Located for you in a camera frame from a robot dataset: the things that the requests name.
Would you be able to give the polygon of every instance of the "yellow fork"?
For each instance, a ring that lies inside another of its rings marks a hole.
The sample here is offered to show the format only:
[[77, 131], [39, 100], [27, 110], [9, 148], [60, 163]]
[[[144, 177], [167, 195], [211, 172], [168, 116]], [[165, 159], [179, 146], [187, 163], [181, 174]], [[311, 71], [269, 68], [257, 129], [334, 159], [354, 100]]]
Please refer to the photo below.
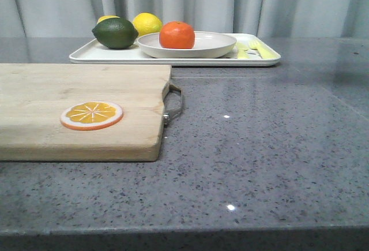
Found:
[[237, 47], [237, 59], [249, 59], [250, 58], [246, 53], [246, 51], [248, 50], [248, 47], [245, 44], [241, 42], [237, 42], [236, 47]]
[[248, 46], [253, 50], [258, 50], [262, 59], [275, 59], [276, 55], [264, 46], [259, 40], [253, 39], [249, 41]]

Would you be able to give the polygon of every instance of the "gray countertop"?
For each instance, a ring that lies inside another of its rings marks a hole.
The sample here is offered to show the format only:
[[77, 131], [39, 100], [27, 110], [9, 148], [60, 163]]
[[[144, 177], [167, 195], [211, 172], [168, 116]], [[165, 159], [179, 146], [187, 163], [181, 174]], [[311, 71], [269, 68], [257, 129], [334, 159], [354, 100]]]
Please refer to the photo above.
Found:
[[[1, 38], [0, 62], [89, 40]], [[263, 40], [275, 67], [173, 68], [156, 162], [0, 163], [0, 246], [369, 250], [369, 40]]]

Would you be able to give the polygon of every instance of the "cutting board handle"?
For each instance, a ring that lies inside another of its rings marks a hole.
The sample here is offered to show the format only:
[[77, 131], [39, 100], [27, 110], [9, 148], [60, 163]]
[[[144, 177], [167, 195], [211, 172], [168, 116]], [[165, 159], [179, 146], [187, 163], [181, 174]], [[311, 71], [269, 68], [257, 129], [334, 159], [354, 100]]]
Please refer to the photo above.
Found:
[[164, 127], [167, 127], [174, 118], [178, 117], [183, 109], [183, 94], [181, 88], [177, 87], [176, 85], [170, 84], [168, 93], [175, 93], [179, 95], [180, 100], [177, 108], [166, 110], [165, 113], [163, 114]]

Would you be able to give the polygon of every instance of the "gray curtain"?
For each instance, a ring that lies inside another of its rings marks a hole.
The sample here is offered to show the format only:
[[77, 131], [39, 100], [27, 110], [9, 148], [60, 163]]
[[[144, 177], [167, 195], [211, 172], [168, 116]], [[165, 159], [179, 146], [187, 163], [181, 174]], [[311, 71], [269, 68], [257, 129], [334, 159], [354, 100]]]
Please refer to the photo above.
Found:
[[3, 37], [92, 37], [96, 20], [151, 12], [198, 31], [369, 38], [369, 0], [0, 0]]

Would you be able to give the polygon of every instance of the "orange slice sticker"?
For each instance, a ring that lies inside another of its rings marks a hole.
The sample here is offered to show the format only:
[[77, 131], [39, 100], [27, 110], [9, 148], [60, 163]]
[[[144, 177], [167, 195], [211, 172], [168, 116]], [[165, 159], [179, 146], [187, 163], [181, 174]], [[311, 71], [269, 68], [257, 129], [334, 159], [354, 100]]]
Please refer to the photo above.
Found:
[[69, 129], [90, 131], [116, 124], [122, 117], [121, 106], [112, 102], [90, 101], [67, 108], [60, 120]]

